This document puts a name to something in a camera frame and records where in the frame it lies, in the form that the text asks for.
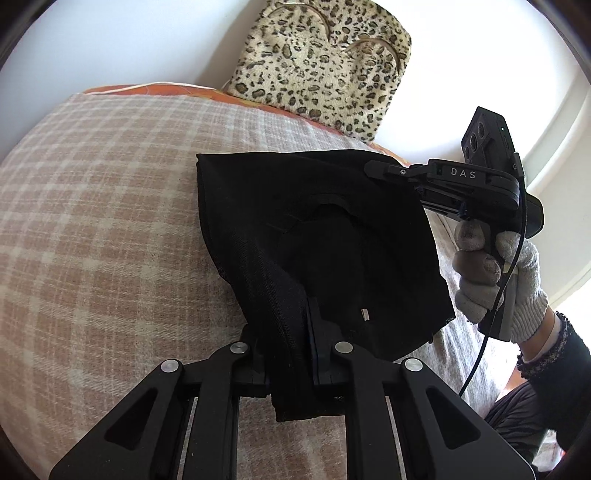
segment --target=black fabric bag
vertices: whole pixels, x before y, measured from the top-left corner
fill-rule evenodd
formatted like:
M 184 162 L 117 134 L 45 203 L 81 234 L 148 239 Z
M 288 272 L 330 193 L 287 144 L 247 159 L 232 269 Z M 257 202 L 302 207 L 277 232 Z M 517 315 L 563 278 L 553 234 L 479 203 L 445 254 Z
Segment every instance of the black fabric bag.
M 199 215 L 260 339 L 279 421 L 340 414 L 313 390 L 309 299 L 344 339 L 393 361 L 454 318 L 414 190 L 365 176 L 361 150 L 199 154 Z M 362 309 L 369 313 L 365 321 Z

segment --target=beige plaid fabric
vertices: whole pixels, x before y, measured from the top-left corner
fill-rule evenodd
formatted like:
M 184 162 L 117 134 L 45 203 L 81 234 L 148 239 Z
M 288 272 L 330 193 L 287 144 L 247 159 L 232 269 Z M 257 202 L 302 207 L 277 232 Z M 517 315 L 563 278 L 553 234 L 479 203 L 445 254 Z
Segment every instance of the beige plaid fabric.
M 0 165 L 0 424 L 41 479 L 162 360 L 240 334 L 200 233 L 195 154 L 336 148 L 367 149 L 302 119 L 144 95 L 74 95 L 17 145 Z M 454 292 L 455 247 L 430 220 Z M 458 389 L 475 338 L 460 319 L 417 355 Z M 479 411 L 501 363 L 475 379 Z M 344 478 L 344 422 L 276 424 L 269 399 L 243 400 L 238 464 L 242 479 Z

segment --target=glove fingertip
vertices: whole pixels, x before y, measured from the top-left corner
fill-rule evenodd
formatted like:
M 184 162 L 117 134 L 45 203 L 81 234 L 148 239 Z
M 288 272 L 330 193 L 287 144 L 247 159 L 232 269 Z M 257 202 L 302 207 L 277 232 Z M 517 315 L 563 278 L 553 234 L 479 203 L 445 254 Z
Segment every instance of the glove fingertip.
M 482 250 L 485 245 L 484 231 L 477 220 L 460 222 L 454 231 L 457 247 L 466 252 Z

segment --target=white knit glove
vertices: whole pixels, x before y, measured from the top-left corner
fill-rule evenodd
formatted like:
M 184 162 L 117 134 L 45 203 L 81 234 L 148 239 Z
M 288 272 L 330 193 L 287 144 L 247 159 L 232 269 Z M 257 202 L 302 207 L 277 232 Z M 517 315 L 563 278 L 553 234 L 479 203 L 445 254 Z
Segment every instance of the white knit glove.
M 456 307 L 472 323 L 479 323 L 491 309 L 499 287 L 501 267 L 483 248 L 485 235 L 478 220 L 460 222 L 455 231 L 459 251 L 453 258 L 453 269 L 461 275 L 460 290 L 456 293 Z M 496 236 L 499 255 L 511 263 L 519 234 L 503 232 Z M 548 307 L 548 295 L 540 288 L 538 249 L 529 240 L 523 242 L 517 262 L 517 292 L 511 330 L 511 342 L 525 342 L 538 329 Z

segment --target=leopard print pillow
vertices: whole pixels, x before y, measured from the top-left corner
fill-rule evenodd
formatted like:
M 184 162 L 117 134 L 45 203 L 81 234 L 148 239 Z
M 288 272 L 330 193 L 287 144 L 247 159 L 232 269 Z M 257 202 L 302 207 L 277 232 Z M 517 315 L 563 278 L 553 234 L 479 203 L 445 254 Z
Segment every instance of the leopard print pillow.
M 373 140 L 410 57 L 410 35 L 369 0 L 269 0 L 228 93 Z

